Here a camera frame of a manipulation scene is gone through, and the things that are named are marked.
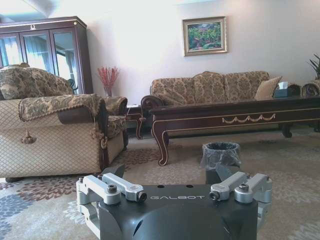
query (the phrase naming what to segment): picture frame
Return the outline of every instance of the picture frame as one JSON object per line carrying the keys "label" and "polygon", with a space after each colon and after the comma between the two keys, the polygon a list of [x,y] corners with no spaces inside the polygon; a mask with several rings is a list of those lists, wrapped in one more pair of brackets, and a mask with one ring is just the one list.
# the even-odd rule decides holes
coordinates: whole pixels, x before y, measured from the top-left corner
{"label": "picture frame", "polygon": [[228,52],[227,17],[182,20],[184,56]]}

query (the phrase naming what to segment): glass cabinet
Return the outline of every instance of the glass cabinet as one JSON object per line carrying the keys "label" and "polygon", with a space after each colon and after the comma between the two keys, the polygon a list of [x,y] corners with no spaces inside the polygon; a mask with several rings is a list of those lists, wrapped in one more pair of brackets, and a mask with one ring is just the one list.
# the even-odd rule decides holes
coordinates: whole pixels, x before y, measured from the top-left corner
{"label": "glass cabinet", "polygon": [[50,49],[49,31],[27,31],[20,33],[23,59],[30,67],[55,73]]}
{"label": "glass cabinet", "polygon": [[0,53],[3,67],[22,62],[19,35],[1,34],[0,35]]}
{"label": "glass cabinet", "polygon": [[86,27],[76,16],[0,23],[0,69],[26,62],[93,93]]}
{"label": "glass cabinet", "polygon": [[82,87],[78,81],[78,55],[75,49],[75,32],[72,28],[50,30],[55,74],[74,81],[74,86]]}

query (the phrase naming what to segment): wooden coffee table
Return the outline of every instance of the wooden coffee table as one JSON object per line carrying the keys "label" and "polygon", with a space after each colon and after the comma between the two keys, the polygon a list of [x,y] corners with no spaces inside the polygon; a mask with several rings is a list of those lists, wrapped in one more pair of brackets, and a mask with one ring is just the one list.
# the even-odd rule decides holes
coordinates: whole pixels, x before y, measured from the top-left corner
{"label": "wooden coffee table", "polygon": [[151,131],[161,151],[158,163],[164,166],[168,162],[168,132],[278,123],[283,135],[291,138],[290,127],[294,122],[315,122],[314,130],[318,132],[320,96],[162,106],[150,113]]}

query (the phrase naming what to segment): vase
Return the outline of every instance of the vase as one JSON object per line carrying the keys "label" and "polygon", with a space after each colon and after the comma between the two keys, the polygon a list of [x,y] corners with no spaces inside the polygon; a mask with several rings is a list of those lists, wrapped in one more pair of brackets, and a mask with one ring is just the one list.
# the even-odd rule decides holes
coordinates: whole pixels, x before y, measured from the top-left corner
{"label": "vase", "polygon": [[104,93],[107,97],[112,97],[111,89],[104,89]]}

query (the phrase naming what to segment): glass door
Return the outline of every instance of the glass door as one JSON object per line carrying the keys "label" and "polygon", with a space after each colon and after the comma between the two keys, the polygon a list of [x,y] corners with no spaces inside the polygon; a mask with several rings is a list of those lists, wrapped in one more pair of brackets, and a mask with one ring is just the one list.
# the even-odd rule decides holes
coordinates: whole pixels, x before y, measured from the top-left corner
{"label": "glass door", "polygon": [[52,53],[50,48],[50,36],[48,30],[26,31],[20,33],[23,46],[23,58],[30,67],[55,73]]}
{"label": "glass door", "polygon": [[75,94],[83,93],[75,32],[72,27],[50,30],[55,74],[68,80]]}
{"label": "glass door", "polygon": [[0,60],[0,67],[23,61],[18,33],[0,34]]}

